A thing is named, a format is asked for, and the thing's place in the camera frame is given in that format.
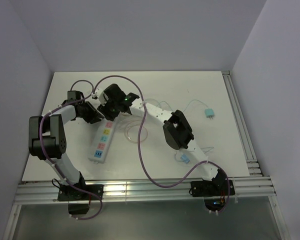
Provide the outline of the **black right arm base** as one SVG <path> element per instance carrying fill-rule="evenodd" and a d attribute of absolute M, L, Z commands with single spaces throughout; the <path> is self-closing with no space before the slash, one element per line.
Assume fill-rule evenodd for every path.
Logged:
<path fill-rule="evenodd" d="M 228 193 L 230 196 L 234 196 L 236 194 L 232 180 L 229 181 L 229 186 L 230 187 L 228 190 L 227 182 L 218 187 L 217 185 L 206 180 L 191 181 L 188 193 L 194 198 L 209 198 L 204 199 L 205 207 L 209 211 L 219 212 L 226 206 L 228 201 Z"/>

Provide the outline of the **white multicolour power strip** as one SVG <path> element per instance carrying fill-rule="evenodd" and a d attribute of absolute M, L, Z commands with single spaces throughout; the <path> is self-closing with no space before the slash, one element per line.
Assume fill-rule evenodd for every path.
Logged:
<path fill-rule="evenodd" d="M 103 119 L 98 123 L 97 131 L 88 150 L 87 158 L 95 164 L 103 164 L 106 160 L 118 120 Z"/>

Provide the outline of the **teal charger plug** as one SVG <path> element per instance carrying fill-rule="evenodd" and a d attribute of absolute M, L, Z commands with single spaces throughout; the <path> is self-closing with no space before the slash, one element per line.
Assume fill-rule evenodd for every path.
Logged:
<path fill-rule="evenodd" d="M 209 119 L 213 119 L 214 116 L 215 116 L 214 110 L 213 110 L 212 108 L 206 108 L 206 109 L 204 110 L 204 114 L 205 114 L 205 116 L 206 116 L 207 118 L 209 118 Z"/>

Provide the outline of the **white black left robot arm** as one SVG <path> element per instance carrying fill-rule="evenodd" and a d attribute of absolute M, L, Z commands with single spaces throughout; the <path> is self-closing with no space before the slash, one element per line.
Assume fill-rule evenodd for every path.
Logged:
<path fill-rule="evenodd" d="M 59 189 L 81 200 L 88 188 L 85 180 L 70 161 L 66 149 L 64 125 L 77 118 L 88 124 L 100 122 L 104 117 L 80 91 L 70 90 L 61 106 L 42 116 L 32 116 L 28 125 L 28 149 L 32 156 L 48 163 L 60 177 Z"/>

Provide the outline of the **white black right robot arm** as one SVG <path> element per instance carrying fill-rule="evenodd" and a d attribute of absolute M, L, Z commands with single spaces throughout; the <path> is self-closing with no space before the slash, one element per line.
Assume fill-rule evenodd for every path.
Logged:
<path fill-rule="evenodd" d="M 196 169 L 199 168 L 201 178 L 206 181 L 206 189 L 212 195 L 219 194 L 224 186 L 227 191 L 231 189 L 230 180 L 225 171 L 216 163 L 209 161 L 206 154 L 198 146 L 193 130 L 180 110 L 169 111 L 157 107 L 145 101 L 142 92 L 139 94 L 125 94 L 121 88 L 113 83 L 105 89 L 94 88 L 93 98 L 99 99 L 98 110 L 107 120 L 113 121 L 119 113 L 142 114 L 140 126 L 142 127 L 146 117 L 152 117 L 156 122 L 162 125 L 165 142 L 172 149 L 179 151 L 190 159 L 196 161 L 196 164 L 185 174 L 178 182 L 171 185 L 162 185 L 151 178 L 143 162 L 140 136 L 137 137 L 138 156 L 141 167 L 147 178 L 159 188 L 173 188 L 181 184 Z"/>

